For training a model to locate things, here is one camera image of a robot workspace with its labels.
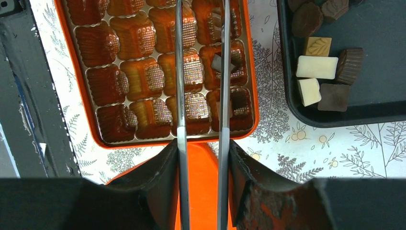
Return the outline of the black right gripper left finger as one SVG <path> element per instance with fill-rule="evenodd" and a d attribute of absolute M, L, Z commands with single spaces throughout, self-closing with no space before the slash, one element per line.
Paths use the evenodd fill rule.
<path fill-rule="evenodd" d="M 119 190 L 114 202 L 118 209 L 111 215 L 114 229 L 174 229 L 179 193 L 177 141 L 107 186 Z"/>

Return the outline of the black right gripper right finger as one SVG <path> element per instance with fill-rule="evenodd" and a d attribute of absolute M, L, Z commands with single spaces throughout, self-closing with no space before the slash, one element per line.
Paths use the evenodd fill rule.
<path fill-rule="evenodd" d="M 313 181 L 289 180 L 249 156 L 235 141 L 229 147 L 229 197 L 238 230 L 332 230 Z"/>

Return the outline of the metal tongs white handle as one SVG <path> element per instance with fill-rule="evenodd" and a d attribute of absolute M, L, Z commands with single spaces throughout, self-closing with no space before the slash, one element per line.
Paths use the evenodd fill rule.
<path fill-rule="evenodd" d="M 218 154 L 218 193 L 217 193 L 217 229 L 228 228 L 228 169 L 230 148 L 230 73 L 231 73 L 231 8 L 230 1 L 222 2 L 222 56 L 221 56 L 221 89 L 220 89 L 220 133 Z M 177 148 L 179 154 L 180 178 L 180 220 L 181 229 L 189 230 L 190 202 L 189 202 L 189 174 L 186 132 L 186 107 L 184 97 L 183 76 L 183 36 L 182 36 L 182 1 L 175 6 L 175 73 L 176 73 L 176 102 L 177 102 Z"/>

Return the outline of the white chocolate bar lower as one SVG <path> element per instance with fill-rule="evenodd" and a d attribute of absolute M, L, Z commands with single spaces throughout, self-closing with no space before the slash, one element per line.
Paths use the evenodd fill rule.
<path fill-rule="evenodd" d="M 298 89 L 303 106 L 307 107 L 321 101 L 320 85 L 317 79 L 298 80 Z"/>

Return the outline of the white chocolate bar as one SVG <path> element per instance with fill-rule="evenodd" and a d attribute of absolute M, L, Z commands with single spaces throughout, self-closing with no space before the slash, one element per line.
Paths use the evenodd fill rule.
<path fill-rule="evenodd" d="M 298 89 L 303 106 L 307 107 L 321 101 L 320 85 L 317 79 L 298 80 Z"/>
<path fill-rule="evenodd" d="M 333 80 L 338 57 L 299 56 L 296 77 Z"/>

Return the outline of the dark square chocolate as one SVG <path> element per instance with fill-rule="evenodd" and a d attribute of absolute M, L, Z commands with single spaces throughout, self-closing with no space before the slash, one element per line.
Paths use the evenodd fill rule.
<path fill-rule="evenodd" d="M 318 110 L 345 112 L 348 107 L 350 88 L 346 84 L 321 84 L 321 100 L 317 105 Z"/>

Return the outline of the orange chocolate box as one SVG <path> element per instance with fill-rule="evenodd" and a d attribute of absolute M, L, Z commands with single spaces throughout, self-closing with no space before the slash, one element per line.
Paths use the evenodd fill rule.
<path fill-rule="evenodd" d="M 173 0 L 57 0 L 90 132 L 106 149 L 165 145 L 177 135 Z M 187 138 L 218 140 L 219 0 L 185 0 Z"/>

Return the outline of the white chocolate bar upper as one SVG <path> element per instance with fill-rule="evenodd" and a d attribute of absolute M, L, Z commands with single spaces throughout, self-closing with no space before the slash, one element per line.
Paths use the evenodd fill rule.
<path fill-rule="evenodd" d="M 299 56 L 296 77 L 333 80 L 338 57 Z"/>

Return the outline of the dark ridged chocolate cup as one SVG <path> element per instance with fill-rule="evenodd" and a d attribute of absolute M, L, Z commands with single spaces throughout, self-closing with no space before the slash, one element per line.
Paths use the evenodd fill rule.
<path fill-rule="evenodd" d="M 335 81 L 353 85 L 363 65 L 363 48 L 344 49 L 338 58 Z"/>

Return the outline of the caramel square leaf chocolate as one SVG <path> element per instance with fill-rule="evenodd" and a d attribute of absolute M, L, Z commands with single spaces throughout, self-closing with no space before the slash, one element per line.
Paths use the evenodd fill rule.
<path fill-rule="evenodd" d="M 330 37 L 307 37 L 304 45 L 305 56 L 328 57 L 331 48 Z"/>

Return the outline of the black chocolate tray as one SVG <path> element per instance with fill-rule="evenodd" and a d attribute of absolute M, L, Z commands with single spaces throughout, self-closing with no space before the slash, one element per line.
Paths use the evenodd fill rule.
<path fill-rule="evenodd" d="M 406 3 L 403 0 L 365 0 L 350 7 L 334 23 L 325 23 L 318 37 L 331 37 L 330 54 L 361 47 L 364 59 L 350 89 L 345 112 L 303 106 L 296 79 L 297 60 L 305 40 L 292 35 L 293 12 L 277 1 L 285 96 L 292 114 L 319 128 L 404 121 L 406 118 Z"/>

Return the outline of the orange box lid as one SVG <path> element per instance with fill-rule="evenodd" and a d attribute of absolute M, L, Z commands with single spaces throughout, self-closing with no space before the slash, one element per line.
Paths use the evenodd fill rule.
<path fill-rule="evenodd" d="M 188 172 L 190 192 L 190 229 L 215 230 L 217 207 L 218 162 L 206 144 L 189 144 Z M 137 193 L 140 203 L 123 200 L 105 217 L 107 230 L 179 230 L 180 199 L 178 197 L 178 171 L 173 161 L 166 163 L 162 175 L 155 180 L 151 197 Z"/>

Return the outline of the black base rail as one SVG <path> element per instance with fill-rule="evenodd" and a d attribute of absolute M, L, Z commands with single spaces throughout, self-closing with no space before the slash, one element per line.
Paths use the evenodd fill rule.
<path fill-rule="evenodd" d="M 29 0 L 0 3 L 0 174 L 80 176 Z"/>

